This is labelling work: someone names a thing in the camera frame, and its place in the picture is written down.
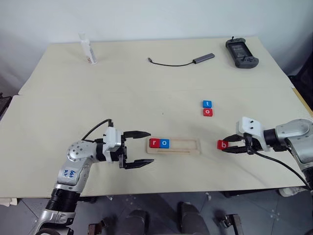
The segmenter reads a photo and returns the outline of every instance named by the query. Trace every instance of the gray floor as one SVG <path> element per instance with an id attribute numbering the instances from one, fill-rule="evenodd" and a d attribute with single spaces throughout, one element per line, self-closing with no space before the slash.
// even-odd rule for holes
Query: gray floor
<path id="1" fill-rule="evenodd" d="M 106 216 L 118 218 L 117 226 L 128 213 L 140 208 L 149 212 L 149 234 L 178 233 L 176 207 L 180 201 L 194 204 L 203 215 L 212 235 L 233 235 L 231 228 L 220 229 L 214 222 L 218 211 L 239 214 L 245 235 L 304 235 L 312 229 L 312 201 L 308 191 L 283 198 L 274 190 L 225 198 L 219 192 L 160 193 L 99 197 L 94 204 L 79 202 L 74 223 L 75 235 L 87 235 L 89 223 Z M 17 206 L 0 206 L 0 234 L 31 233 L 47 199 L 25 198 Z"/>

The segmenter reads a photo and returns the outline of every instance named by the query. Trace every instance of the black metal part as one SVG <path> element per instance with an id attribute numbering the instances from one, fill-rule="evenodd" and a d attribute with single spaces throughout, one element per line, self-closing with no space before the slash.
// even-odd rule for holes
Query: black metal part
<path id="1" fill-rule="evenodd" d="M 125 131 L 123 133 L 123 137 L 125 139 L 127 138 L 139 139 L 139 138 L 144 138 L 150 135 L 151 135 L 150 133 L 144 132 L 144 131 Z"/>
<path id="2" fill-rule="evenodd" d="M 226 138 L 223 139 L 223 141 L 228 141 L 228 142 L 238 142 L 242 141 L 244 138 L 242 136 L 239 136 L 237 134 L 232 135 L 232 136 L 227 136 Z"/>
<path id="3" fill-rule="evenodd" d="M 96 159 L 98 159 L 100 162 L 105 162 L 106 156 L 104 156 L 102 150 L 103 150 L 103 139 L 96 139 L 95 142 L 97 143 L 96 146 Z"/>
<path id="4" fill-rule="evenodd" d="M 67 228 L 67 235 L 73 235 L 74 234 L 74 230 Z M 40 229 L 36 235 L 60 235 L 58 229 L 51 227 L 51 228 L 43 228 Z"/>
<path id="5" fill-rule="evenodd" d="M 58 212 L 75 212 L 79 196 L 80 193 L 55 188 L 45 208 Z"/>
<path id="6" fill-rule="evenodd" d="M 231 146 L 222 151 L 226 153 L 248 153 L 252 155 L 255 151 L 262 150 L 260 142 L 248 133 L 244 133 L 244 137 L 235 134 L 224 139 L 224 141 L 228 142 L 237 142 L 241 140 L 245 140 L 245 146 Z"/>
<path id="7" fill-rule="evenodd" d="M 194 205 L 188 202 L 179 202 L 177 209 L 177 225 L 182 234 L 210 235 L 203 217 Z"/>
<path id="8" fill-rule="evenodd" d="M 275 152 L 282 152 L 282 151 L 287 150 L 287 147 L 281 145 L 281 143 L 279 142 L 276 136 L 275 129 L 265 130 L 263 133 L 264 133 L 265 143 L 267 145 L 270 145 Z"/>
<path id="9" fill-rule="evenodd" d="M 244 231 L 241 226 L 241 220 L 237 214 L 227 214 L 223 220 L 220 221 L 220 224 L 224 228 L 229 228 L 233 226 L 235 235 L 244 235 Z"/>
<path id="10" fill-rule="evenodd" d="M 135 160 L 133 163 L 125 163 L 125 169 L 134 169 L 134 168 L 140 168 L 147 164 L 150 164 L 154 161 L 154 159 L 140 159 Z"/>
<path id="11" fill-rule="evenodd" d="M 252 149 L 252 135 L 248 133 L 244 133 L 245 138 L 245 145 L 246 145 L 246 152 L 249 155 L 252 155 L 254 153 Z"/>
<path id="12" fill-rule="evenodd" d="M 313 189 L 313 167 L 304 169 L 302 172 L 305 176 L 305 179 L 306 179 L 308 185 L 310 186 L 310 188 Z"/>
<path id="13" fill-rule="evenodd" d="M 97 224 L 88 225 L 88 235 L 100 235 L 102 234 L 102 221 Z"/>
<path id="14" fill-rule="evenodd" d="M 279 141 L 276 137 L 275 129 L 265 130 L 263 133 L 264 133 L 265 143 L 267 145 L 273 146 L 274 144 L 279 143 Z"/>
<path id="15" fill-rule="evenodd" d="M 7 96 L 3 97 L 3 93 L 0 93 L 0 116 L 4 113 L 4 111 L 9 107 L 12 97 Z"/>
<path id="16" fill-rule="evenodd" d="M 143 132 L 143 131 L 124 132 L 123 135 L 121 136 L 121 146 L 115 152 L 110 153 L 112 161 L 114 162 L 119 161 L 119 168 L 124 168 L 124 169 L 140 168 L 153 162 L 154 159 L 140 159 L 140 160 L 135 160 L 133 163 L 126 162 L 127 160 L 127 147 L 125 146 L 126 138 L 139 139 L 139 138 L 144 138 L 150 135 L 151 135 L 150 133 Z"/>
<path id="17" fill-rule="evenodd" d="M 246 153 L 246 147 L 231 146 L 226 149 L 223 149 L 222 151 L 226 153 Z"/>

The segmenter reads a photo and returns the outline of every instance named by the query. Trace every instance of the table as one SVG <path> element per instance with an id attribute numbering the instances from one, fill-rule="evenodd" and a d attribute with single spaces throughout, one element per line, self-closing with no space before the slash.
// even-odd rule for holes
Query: table
<path id="1" fill-rule="evenodd" d="M 291 83 L 257 38 L 247 38 L 260 64 L 234 67 L 225 39 L 95 43 L 99 59 L 88 65 L 78 44 L 51 45 L 0 122 L 0 197 L 49 197 L 68 146 L 103 119 L 117 129 L 154 136 L 198 138 L 200 155 L 151 155 L 146 139 L 127 140 L 129 161 L 154 158 L 143 168 L 117 163 L 91 168 L 83 196 L 279 188 L 302 185 L 284 167 L 256 155 L 232 155 L 216 141 L 235 133 L 247 116 L 266 128 L 310 118 Z M 146 62 L 185 63 L 212 52 L 198 65 L 168 68 Z M 213 101 L 204 117 L 202 100 Z M 99 128 L 92 138 L 102 136 Z M 269 152 L 298 172 L 288 152 Z"/>

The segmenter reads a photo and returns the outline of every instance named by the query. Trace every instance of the spray bottle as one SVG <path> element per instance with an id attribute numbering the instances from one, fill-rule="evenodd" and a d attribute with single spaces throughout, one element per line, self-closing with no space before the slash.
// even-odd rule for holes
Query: spray bottle
<path id="1" fill-rule="evenodd" d="M 94 56 L 93 50 L 90 46 L 90 41 L 89 39 L 86 37 L 86 34 L 84 32 L 78 33 L 79 37 L 80 37 L 80 43 L 83 47 L 84 53 L 86 55 L 86 58 L 88 60 L 88 62 L 92 65 L 95 65 L 97 63 L 97 59 Z"/>

